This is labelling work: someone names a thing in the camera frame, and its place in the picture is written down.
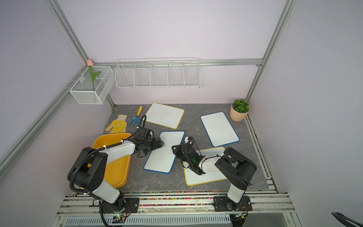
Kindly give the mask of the yellow-framed whiteboard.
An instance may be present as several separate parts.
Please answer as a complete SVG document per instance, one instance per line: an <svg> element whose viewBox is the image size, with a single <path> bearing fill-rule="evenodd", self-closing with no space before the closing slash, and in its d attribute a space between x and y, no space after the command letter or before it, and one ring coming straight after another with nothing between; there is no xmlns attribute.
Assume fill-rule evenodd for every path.
<svg viewBox="0 0 363 227"><path fill-rule="evenodd" d="M153 103L146 112L147 122L177 129L185 110L159 103Z"/></svg>
<svg viewBox="0 0 363 227"><path fill-rule="evenodd" d="M188 186L193 186L227 179L227 177L215 166L217 161L216 155L222 156L224 151L224 147L200 150L202 156L205 156L205 158L212 158L203 162L202 170L205 172L205 174L198 175L189 168L184 169L186 184Z"/></svg>

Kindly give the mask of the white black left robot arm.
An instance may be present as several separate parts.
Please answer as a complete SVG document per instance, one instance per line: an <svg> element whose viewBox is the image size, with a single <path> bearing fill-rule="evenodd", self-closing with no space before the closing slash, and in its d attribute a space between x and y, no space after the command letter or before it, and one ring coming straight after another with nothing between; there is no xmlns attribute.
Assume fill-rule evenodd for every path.
<svg viewBox="0 0 363 227"><path fill-rule="evenodd" d="M101 148L84 148L68 173L71 191L88 194L100 202L100 209L121 213L129 204L124 193L105 180L109 163L135 152L147 154L164 146L160 137L154 137L151 129L140 127L119 142Z"/></svg>

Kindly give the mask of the white mesh wall basket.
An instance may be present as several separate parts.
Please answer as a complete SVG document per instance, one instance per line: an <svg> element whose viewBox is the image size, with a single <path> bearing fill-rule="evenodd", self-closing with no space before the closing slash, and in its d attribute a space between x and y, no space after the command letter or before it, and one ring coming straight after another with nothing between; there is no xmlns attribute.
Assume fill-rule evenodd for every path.
<svg viewBox="0 0 363 227"><path fill-rule="evenodd" d="M70 93L79 104L102 105L115 83L114 71L109 66L93 66L86 69Z"/></svg>

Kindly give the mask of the yellow dotted work glove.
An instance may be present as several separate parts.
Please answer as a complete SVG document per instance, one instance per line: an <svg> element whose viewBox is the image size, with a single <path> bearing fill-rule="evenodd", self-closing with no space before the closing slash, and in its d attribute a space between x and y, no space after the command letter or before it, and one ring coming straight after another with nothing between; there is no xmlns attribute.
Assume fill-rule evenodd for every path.
<svg viewBox="0 0 363 227"><path fill-rule="evenodd" d="M105 131L109 132L109 134L114 133L124 133L127 127L127 115L119 114L117 119L113 120L108 127L106 127Z"/></svg>

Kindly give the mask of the white vented front panel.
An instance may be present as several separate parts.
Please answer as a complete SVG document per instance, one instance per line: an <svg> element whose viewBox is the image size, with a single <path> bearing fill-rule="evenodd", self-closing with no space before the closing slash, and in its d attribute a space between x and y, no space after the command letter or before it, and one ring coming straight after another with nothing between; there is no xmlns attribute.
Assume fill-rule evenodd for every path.
<svg viewBox="0 0 363 227"><path fill-rule="evenodd" d="M199 224L230 224L231 218L226 214L203 215L131 215L122 219L120 215L107 216L105 221L109 226L169 226L169 225L199 225ZM103 227L100 216L69 217L64 227Z"/></svg>

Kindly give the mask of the beige plant pot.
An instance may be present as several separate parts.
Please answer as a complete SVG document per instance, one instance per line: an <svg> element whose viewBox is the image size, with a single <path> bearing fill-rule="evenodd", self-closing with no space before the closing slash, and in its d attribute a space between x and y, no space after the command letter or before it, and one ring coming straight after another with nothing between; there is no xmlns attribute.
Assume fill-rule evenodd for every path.
<svg viewBox="0 0 363 227"><path fill-rule="evenodd" d="M230 109L230 118L235 121L235 122L241 122L248 114L249 112L247 113L238 113L237 111L235 111L232 106L231 106L231 109Z"/></svg>

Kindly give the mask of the blue-framed whiteboard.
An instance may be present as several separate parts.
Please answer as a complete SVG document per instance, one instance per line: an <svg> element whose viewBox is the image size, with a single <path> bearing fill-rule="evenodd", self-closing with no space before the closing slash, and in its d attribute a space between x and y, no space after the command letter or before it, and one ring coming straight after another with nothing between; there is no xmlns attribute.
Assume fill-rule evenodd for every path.
<svg viewBox="0 0 363 227"><path fill-rule="evenodd" d="M184 136L185 131L161 132L159 137L164 142L164 145L150 153L144 165L144 170L169 174L172 171L176 159L172 146L180 145Z"/></svg>
<svg viewBox="0 0 363 227"><path fill-rule="evenodd" d="M203 115L200 119L213 147L225 146L240 141L224 112Z"/></svg>

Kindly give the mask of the green artificial plant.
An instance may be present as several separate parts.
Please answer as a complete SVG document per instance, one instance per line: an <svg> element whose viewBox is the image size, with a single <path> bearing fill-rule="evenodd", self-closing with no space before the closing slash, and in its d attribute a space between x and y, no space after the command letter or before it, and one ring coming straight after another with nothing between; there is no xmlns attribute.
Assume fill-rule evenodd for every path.
<svg viewBox="0 0 363 227"><path fill-rule="evenodd" d="M245 99L236 99L232 103L232 108L237 111L238 113L247 113L250 110L250 105L247 100Z"/></svg>

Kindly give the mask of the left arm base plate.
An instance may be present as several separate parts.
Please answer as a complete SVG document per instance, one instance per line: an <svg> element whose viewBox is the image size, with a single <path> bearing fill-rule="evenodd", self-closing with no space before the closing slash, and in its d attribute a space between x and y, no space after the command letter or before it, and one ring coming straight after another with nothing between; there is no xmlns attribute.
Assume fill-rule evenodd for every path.
<svg viewBox="0 0 363 227"><path fill-rule="evenodd" d="M111 204L106 201L101 202L102 213L106 214L120 214L120 213L137 213L140 204L140 198L130 197L118 199L115 203Z"/></svg>

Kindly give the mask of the yellow storage tray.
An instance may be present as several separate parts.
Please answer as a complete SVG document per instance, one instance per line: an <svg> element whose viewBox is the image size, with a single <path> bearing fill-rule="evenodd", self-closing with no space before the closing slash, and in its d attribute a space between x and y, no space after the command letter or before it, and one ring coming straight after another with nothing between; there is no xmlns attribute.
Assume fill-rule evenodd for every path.
<svg viewBox="0 0 363 227"><path fill-rule="evenodd" d="M112 133L98 137L93 148L100 148L104 145L112 145L121 142L129 137L130 133ZM105 169L105 180L114 188L121 188L127 183L131 156L125 156L107 164Z"/></svg>

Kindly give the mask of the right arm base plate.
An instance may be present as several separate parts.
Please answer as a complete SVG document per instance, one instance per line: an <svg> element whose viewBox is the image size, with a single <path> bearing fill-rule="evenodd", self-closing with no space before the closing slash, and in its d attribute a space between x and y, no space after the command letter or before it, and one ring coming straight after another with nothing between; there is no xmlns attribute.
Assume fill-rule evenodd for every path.
<svg viewBox="0 0 363 227"><path fill-rule="evenodd" d="M244 195L239 202L234 202L227 196L213 197L213 206L216 212L252 211L251 200Z"/></svg>

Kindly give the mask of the pink artificial tulip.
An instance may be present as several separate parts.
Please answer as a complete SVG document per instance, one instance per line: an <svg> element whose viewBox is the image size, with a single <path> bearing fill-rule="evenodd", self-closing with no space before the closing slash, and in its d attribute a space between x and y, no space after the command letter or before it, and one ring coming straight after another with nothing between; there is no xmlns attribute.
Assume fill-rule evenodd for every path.
<svg viewBox="0 0 363 227"><path fill-rule="evenodd" d="M88 66L88 70L89 73L91 75L91 82L92 82L92 87L93 87L93 91L95 91L95 85L94 82L96 80L96 78L98 77L98 75L101 73L100 71L95 72L93 70L93 66L94 66L94 62L91 59L87 59L87 66Z"/></svg>

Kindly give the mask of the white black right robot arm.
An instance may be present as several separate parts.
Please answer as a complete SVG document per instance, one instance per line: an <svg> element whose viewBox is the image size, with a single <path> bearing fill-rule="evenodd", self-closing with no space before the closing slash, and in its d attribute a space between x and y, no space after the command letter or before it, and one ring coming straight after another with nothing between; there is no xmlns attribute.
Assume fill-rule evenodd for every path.
<svg viewBox="0 0 363 227"><path fill-rule="evenodd" d="M197 152L193 145L194 141L189 140L172 146L172 152L181 161L183 168L198 176L212 172L223 174L231 183L226 204L239 205L257 171L256 164L232 147L227 147L222 154L206 157Z"/></svg>

